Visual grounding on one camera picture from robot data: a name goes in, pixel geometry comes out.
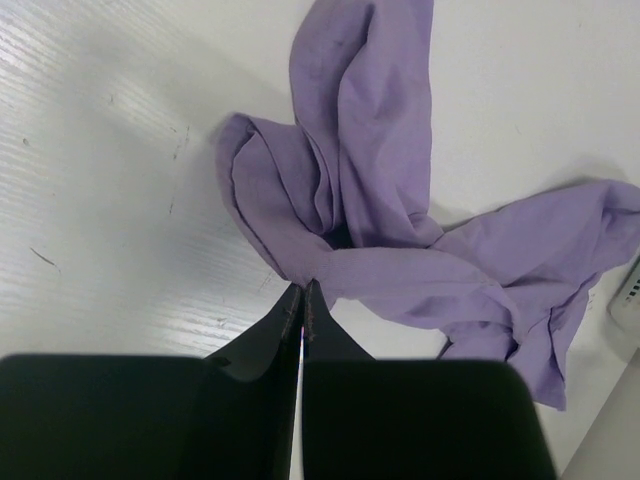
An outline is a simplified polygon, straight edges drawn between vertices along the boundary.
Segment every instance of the crumpled cloth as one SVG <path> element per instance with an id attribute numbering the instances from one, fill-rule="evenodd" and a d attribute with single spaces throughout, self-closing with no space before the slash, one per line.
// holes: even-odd
<path id="1" fill-rule="evenodd" d="M 640 190 L 597 181 L 445 233 L 427 214 L 432 12 L 432 0 L 316 2 L 291 56 L 296 125 L 228 120 L 223 199 L 282 278 L 317 279 L 330 306 L 358 299 L 438 328 L 442 358 L 507 361 L 536 401 L 564 409 L 588 290 L 640 245 Z"/>

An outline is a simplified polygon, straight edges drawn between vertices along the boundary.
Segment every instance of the white device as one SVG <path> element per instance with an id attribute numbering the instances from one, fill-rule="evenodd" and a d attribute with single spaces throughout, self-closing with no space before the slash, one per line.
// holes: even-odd
<path id="1" fill-rule="evenodd" d="M 640 346 L 640 261 L 636 263 L 629 278 L 609 304 L 609 313 Z"/>

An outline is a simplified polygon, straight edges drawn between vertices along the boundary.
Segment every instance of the lavender fabric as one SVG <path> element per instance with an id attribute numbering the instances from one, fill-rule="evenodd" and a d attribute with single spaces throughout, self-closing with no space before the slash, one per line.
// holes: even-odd
<path id="1" fill-rule="evenodd" d="M 294 42 L 296 125 L 233 116 L 225 204 L 284 279 L 438 328 L 443 358 L 508 361 L 565 408 L 566 353 L 600 274 L 640 244 L 640 190 L 597 181 L 447 233 L 429 208 L 432 0 L 321 0 Z"/>

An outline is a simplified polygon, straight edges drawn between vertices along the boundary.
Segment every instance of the wrinkled fabric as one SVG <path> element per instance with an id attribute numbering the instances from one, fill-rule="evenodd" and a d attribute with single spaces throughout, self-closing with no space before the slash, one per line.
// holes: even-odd
<path id="1" fill-rule="evenodd" d="M 225 204 L 284 279 L 508 361 L 565 408 L 566 353 L 602 272 L 640 244 L 640 190 L 598 181 L 445 233 L 428 216 L 431 0 L 321 0 L 294 42 L 295 125 L 233 116 Z"/>

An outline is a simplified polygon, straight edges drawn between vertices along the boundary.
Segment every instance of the white tabletop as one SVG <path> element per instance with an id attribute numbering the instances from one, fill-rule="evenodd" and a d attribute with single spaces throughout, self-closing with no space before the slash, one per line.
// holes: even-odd
<path id="1" fill-rule="evenodd" d="M 266 313 L 286 285 L 224 211 L 207 138 L 234 110 L 291 121 L 310 4 L 0 0 L 2 355 L 205 355 Z M 629 1 L 436 2 L 434 216 L 582 176 L 640 184 L 638 24 Z M 624 272 L 594 290 L 568 411 L 539 410 L 559 470 L 633 351 L 605 313 Z M 379 357 L 442 345 L 355 303 L 334 314 Z"/>

